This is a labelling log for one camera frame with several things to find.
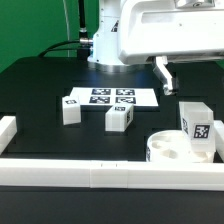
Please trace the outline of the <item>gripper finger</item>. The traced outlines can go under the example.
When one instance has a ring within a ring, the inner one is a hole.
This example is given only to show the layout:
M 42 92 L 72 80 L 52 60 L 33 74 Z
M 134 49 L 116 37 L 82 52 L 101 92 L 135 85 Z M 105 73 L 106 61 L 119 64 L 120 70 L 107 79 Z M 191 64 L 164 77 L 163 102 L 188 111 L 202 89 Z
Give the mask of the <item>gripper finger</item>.
M 164 94 L 174 95 L 177 92 L 177 82 L 166 68 L 167 64 L 166 56 L 156 56 L 153 59 L 153 72 L 163 84 Z

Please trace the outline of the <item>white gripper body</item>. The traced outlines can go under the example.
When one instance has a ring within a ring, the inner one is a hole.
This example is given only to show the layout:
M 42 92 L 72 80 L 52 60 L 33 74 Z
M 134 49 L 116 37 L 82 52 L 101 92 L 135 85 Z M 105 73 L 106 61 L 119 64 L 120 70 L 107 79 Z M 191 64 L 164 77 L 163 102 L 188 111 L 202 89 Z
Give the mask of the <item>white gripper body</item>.
M 126 0 L 118 57 L 125 64 L 224 59 L 224 0 Z

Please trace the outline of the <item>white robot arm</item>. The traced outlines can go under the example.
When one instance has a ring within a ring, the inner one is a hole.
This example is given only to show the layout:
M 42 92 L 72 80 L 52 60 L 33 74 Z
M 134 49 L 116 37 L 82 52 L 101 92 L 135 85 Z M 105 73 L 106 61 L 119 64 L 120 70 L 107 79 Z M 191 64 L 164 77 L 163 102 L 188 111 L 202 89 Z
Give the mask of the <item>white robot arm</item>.
M 164 93 L 177 91 L 170 62 L 224 59 L 224 0 L 99 0 L 89 65 L 126 72 L 153 65 Z

